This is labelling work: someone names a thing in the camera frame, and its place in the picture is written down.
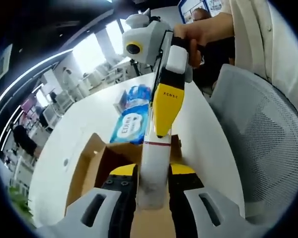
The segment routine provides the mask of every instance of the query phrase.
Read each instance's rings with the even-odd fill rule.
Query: white sleeve
[[[230,0],[222,0],[223,6],[221,12],[232,14],[232,10],[230,8]]]

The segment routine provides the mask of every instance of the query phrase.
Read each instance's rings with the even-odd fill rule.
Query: cardboard box
[[[105,144],[97,134],[93,134],[78,160],[69,194],[67,206],[90,191],[102,187],[109,173],[119,166],[140,164],[142,146],[130,143]],[[170,161],[182,163],[181,142],[172,136]],[[131,230],[132,238],[173,238],[174,224],[169,210],[169,195],[160,210],[140,211],[136,209]]]

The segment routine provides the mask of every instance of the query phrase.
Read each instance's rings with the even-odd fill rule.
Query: ceiling
[[[0,94],[23,72],[43,59],[59,51],[69,38],[88,23],[109,10],[114,10],[116,18],[126,18],[138,9],[159,8],[177,5],[178,0],[1,0],[0,1],[0,50],[13,44],[8,73],[0,80]],[[84,32],[77,36],[69,47],[77,44]],[[57,58],[62,60],[66,55]],[[6,95],[2,107],[14,92],[34,74],[22,79]],[[37,83],[32,78],[22,94],[13,97],[0,114],[0,134],[14,109],[31,93]]]

